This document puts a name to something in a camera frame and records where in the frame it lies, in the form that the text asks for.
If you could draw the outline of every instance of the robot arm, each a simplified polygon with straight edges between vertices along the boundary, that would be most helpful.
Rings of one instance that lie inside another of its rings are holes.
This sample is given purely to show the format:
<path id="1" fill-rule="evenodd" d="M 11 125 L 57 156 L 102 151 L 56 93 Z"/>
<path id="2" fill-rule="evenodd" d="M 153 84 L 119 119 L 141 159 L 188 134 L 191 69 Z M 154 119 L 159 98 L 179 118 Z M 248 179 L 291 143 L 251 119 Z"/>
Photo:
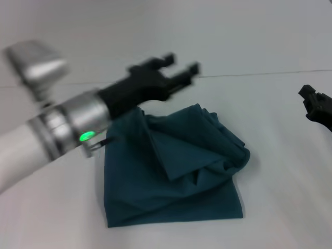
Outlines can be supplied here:
<path id="1" fill-rule="evenodd" d="M 304 98 L 306 117 L 332 131 L 332 98 L 323 93 L 316 93 L 310 85 L 304 85 L 299 94 Z"/>
<path id="2" fill-rule="evenodd" d="M 112 120 L 145 101 L 166 101 L 189 86 L 199 73 L 195 63 L 166 78 L 159 70 L 174 64 L 174 55 L 152 58 L 130 67 L 127 78 L 105 89 L 94 89 L 56 105 L 50 99 L 50 87 L 67 72 L 66 61 L 38 41 L 15 44 L 5 55 L 41 112 L 0 137 L 0 193 L 80 145 L 91 156 L 99 146 L 91 145 L 89 139 L 106 130 Z"/>

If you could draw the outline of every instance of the cloth fold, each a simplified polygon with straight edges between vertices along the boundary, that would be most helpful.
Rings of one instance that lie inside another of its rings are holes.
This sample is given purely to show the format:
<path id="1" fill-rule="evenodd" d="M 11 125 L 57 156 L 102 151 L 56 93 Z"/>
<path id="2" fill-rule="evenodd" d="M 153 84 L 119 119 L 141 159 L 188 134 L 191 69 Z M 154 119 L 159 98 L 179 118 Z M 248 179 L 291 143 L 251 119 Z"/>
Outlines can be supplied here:
<path id="1" fill-rule="evenodd" d="M 115 120 L 105 151 L 108 227 L 242 218 L 232 176 L 244 143 L 199 104 L 166 117 L 140 108 Z"/>

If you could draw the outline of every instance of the black clamp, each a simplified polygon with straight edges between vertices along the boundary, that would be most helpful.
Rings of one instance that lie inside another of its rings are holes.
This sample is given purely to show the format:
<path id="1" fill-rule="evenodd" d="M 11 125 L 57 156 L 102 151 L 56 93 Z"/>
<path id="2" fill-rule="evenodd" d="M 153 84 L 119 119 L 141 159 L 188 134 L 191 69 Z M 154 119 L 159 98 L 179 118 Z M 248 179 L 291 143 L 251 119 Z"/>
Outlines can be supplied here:
<path id="1" fill-rule="evenodd" d="M 304 85 L 299 94 L 304 98 L 306 117 L 332 131 L 332 98 L 323 93 L 316 93 L 310 85 Z"/>
<path id="2" fill-rule="evenodd" d="M 129 76 L 102 89 L 98 95 L 105 102 L 111 119 L 116 119 L 135 106 L 149 100 L 165 101 L 172 94 L 192 83 L 199 74 L 199 64 L 194 63 L 173 77 L 165 77 L 159 71 L 175 63 L 175 55 L 161 59 L 151 58 L 128 69 Z"/>

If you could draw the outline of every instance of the white surface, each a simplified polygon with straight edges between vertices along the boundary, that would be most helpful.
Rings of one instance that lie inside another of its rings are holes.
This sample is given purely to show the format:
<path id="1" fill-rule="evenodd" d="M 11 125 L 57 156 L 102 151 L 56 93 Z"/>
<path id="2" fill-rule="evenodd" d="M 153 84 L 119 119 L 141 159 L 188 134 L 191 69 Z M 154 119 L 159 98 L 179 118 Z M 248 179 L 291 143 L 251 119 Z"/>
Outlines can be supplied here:
<path id="1" fill-rule="evenodd" d="M 204 76 L 332 70 L 331 23 L 329 0 L 2 0 L 0 48 L 53 44 L 71 63 L 63 83 L 113 81 L 169 51 Z"/>
<path id="2" fill-rule="evenodd" d="M 306 120 L 297 92 L 311 84 L 332 95 L 331 78 L 204 78 L 170 102 L 142 106 L 166 115 L 200 103 L 246 143 L 252 157 L 235 177 L 243 219 L 107 229 L 103 156 L 85 159 L 78 149 L 0 196 L 1 248 L 330 248 L 332 134 Z M 60 86 L 56 95 L 67 98 L 91 87 Z"/>
<path id="3" fill-rule="evenodd" d="M 69 58 L 59 101 L 113 81 L 150 55 L 193 59 L 204 76 L 332 70 L 328 0 L 5 0 L 0 46 L 43 38 Z M 235 176 L 245 217 L 107 229 L 103 155 L 75 150 L 0 196 L 0 248 L 331 248 L 332 133 L 308 121 L 305 84 L 332 96 L 332 72 L 210 77 L 167 103 L 166 115 L 200 103 L 252 153 Z M 36 111 L 0 64 L 0 133 Z"/>
<path id="4" fill-rule="evenodd" d="M 49 162 L 27 123 L 0 136 L 0 194 Z"/>

